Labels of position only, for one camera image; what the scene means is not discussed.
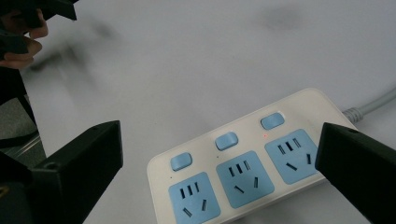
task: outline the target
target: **electrical outlet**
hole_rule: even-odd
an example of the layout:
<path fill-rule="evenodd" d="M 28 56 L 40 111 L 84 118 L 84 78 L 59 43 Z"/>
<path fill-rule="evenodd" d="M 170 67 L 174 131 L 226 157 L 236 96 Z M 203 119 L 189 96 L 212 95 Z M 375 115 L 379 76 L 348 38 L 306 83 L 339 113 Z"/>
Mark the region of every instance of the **electrical outlet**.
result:
<path fill-rule="evenodd" d="M 271 160 L 285 183 L 291 185 L 314 175 L 318 148 L 302 129 L 265 145 Z"/>
<path fill-rule="evenodd" d="M 324 122 L 354 128 L 307 89 L 154 157 L 148 181 L 158 224 L 229 223 L 324 182 L 314 166 Z"/>
<path fill-rule="evenodd" d="M 256 201 L 275 190 L 254 151 L 218 165 L 217 172 L 232 208 Z"/>
<path fill-rule="evenodd" d="M 220 215 L 219 203 L 207 173 L 200 173 L 169 188 L 177 224 L 198 224 Z"/>

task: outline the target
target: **white surface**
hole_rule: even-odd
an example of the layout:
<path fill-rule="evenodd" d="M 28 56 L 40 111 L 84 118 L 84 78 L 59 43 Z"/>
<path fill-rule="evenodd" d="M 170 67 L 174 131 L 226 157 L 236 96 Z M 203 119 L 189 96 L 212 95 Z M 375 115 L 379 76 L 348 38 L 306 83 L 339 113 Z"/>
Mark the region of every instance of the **white surface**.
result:
<path fill-rule="evenodd" d="M 282 114 L 285 123 L 270 131 L 265 131 L 261 120 L 276 112 Z M 258 208 L 279 202 L 291 194 L 322 183 L 325 179 L 324 176 L 321 173 L 316 173 L 293 184 L 286 184 L 264 146 L 301 129 L 305 130 L 318 146 L 324 122 L 354 128 L 322 92 L 306 89 L 154 157 L 148 164 L 148 181 L 158 223 L 177 223 L 168 190 L 171 186 L 201 172 L 207 173 L 221 210 L 218 217 L 210 219 L 206 223 L 225 223 L 236 220 Z M 234 132 L 239 142 L 234 147 L 219 151 L 215 146 L 215 141 L 228 132 Z M 217 167 L 249 151 L 254 151 L 258 155 L 275 190 L 244 206 L 232 208 L 219 180 Z M 170 160 L 184 152 L 191 154 L 192 164 L 183 170 L 174 172 L 170 166 Z"/>
<path fill-rule="evenodd" d="M 40 72 L 23 78 L 48 154 L 119 119 L 124 167 L 85 223 L 155 223 L 155 155 L 307 87 L 341 109 L 396 84 L 392 0 L 80 0 L 49 21 Z M 93 31 L 103 24 L 111 36 Z M 61 50 L 74 43 L 77 57 Z M 396 103 L 357 125 L 396 147 Z M 368 223 L 329 184 L 235 223 Z"/>

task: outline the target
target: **human hand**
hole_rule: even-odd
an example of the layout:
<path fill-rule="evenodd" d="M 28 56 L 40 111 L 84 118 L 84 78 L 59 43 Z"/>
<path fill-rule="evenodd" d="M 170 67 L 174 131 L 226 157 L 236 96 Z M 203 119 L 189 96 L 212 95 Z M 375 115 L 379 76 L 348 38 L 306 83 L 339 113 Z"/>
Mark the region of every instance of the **human hand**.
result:
<path fill-rule="evenodd" d="M 36 41 L 40 37 L 48 35 L 49 29 L 46 21 L 44 20 L 43 13 L 40 9 L 37 10 L 38 18 L 41 20 L 42 27 L 40 28 L 28 28 L 26 22 L 21 18 L 16 18 L 21 14 L 19 11 L 14 10 L 7 15 L 1 17 L 5 29 L 16 35 L 23 35 L 28 32 L 29 37 L 24 36 L 23 41 L 26 43 L 28 53 L 15 54 L 7 52 L 4 55 L 4 60 L 0 61 L 0 66 L 22 69 L 33 62 L 33 57 L 42 49 L 42 45 Z"/>

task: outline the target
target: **finger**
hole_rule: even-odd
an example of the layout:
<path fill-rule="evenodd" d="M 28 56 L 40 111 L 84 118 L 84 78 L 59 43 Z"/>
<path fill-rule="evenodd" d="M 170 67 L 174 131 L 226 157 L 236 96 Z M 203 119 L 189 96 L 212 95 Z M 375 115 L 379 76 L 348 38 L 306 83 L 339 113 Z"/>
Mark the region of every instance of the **finger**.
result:
<path fill-rule="evenodd" d="M 40 38 L 40 37 L 44 37 L 44 36 L 47 36 L 49 34 L 49 28 L 47 26 L 47 22 L 44 20 L 43 12 L 41 11 L 41 9 L 37 10 L 37 15 L 38 15 L 38 18 L 41 21 L 42 27 L 30 30 L 29 36 L 32 39 L 37 39 L 37 38 Z"/>
<path fill-rule="evenodd" d="M 7 52 L 4 55 L 4 59 L 6 61 L 25 61 L 25 60 L 29 60 L 29 59 L 33 58 L 33 56 L 35 56 L 40 50 L 43 49 L 43 46 L 39 42 L 37 42 L 37 41 L 35 41 L 35 40 L 31 39 L 31 38 L 28 38 L 28 37 L 24 36 L 23 40 L 25 41 L 27 49 L 28 49 L 29 52 L 25 53 L 25 54 L 16 54 L 16 53 Z"/>
<path fill-rule="evenodd" d="M 12 69 L 22 69 L 33 62 L 33 58 L 25 61 L 1 61 L 0 66 L 12 68 Z"/>

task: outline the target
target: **outlet hole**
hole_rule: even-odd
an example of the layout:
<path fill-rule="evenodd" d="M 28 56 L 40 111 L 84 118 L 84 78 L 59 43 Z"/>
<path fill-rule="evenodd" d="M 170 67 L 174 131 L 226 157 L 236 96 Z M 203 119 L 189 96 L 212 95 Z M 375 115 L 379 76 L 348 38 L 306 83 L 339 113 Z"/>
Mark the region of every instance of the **outlet hole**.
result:
<path fill-rule="evenodd" d="M 228 168 L 230 170 L 231 176 L 235 176 L 235 174 L 233 173 L 233 167 Z"/>
<path fill-rule="evenodd" d="M 202 211 L 206 210 L 206 199 L 202 202 Z"/>
<path fill-rule="evenodd" d="M 186 198 L 186 195 L 184 194 L 184 189 L 181 189 L 181 190 L 180 190 L 180 193 L 181 193 L 181 198 L 182 198 L 182 199 L 185 199 L 185 198 Z"/>
<path fill-rule="evenodd" d="M 236 189 L 239 193 L 245 193 L 242 189 L 240 189 L 238 186 L 233 187 L 234 189 Z"/>
<path fill-rule="evenodd" d="M 291 165 L 290 163 L 286 163 L 287 166 L 289 166 L 291 169 L 293 169 L 294 171 L 297 171 L 297 167 Z"/>
<path fill-rule="evenodd" d="M 247 170 L 250 170 L 250 166 L 248 165 L 247 161 L 244 161 L 245 166 L 247 167 Z"/>
<path fill-rule="evenodd" d="M 187 189 L 189 189 L 189 194 L 192 195 L 192 189 L 190 185 L 187 186 Z"/>
<path fill-rule="evenodd" d="M 291 145 L 290 145 L 289 142 L 286 142 L 286 146 L 288 146 L 288 148 L 289 148 L 290 151 L 293 151 L 293 148 L 291 147 Z"/>
<path fill-rule="evenodd" d="M 199 188 L 198 188 L 198 183 L 195 182 L 195 188 L 197 189 L 197 192 L 199 192 Z"/>
<path fill-rule="evenodd" d="M 254 177 L 254 188 L 258 188 L 259 187 L 259 178 L 258 177 Z"/>
<path fill-rule="evenodd" d="M 277 146 L 282 153 L 282 155 L 285 155 L 285 150 L 283 150 L 283 147 L 281 145 Z"/>
<path fill-rule="evenodd" d="M 242 174 L 242 168 L 239 164 L 236 164 L 236 168 L 238 168 L 239 174 Z"/>
<path fill-rule="evenodd" d="M 293 138 L 293 142 L 297 147 L 301 147 L 300 143 L 297 141 L 296 138 Z"/>
<path fill-rule="evenodd" d="M 311 164 L 311 154 L 306 154 L 306 162 L 308 162 L 308 164 Z"/>
<path fill-rule="evenodd" d="M 187 214 L 187 216 L 192 217 L 192 213 L 187 208 L 183 208 L 183 212 Z"/>

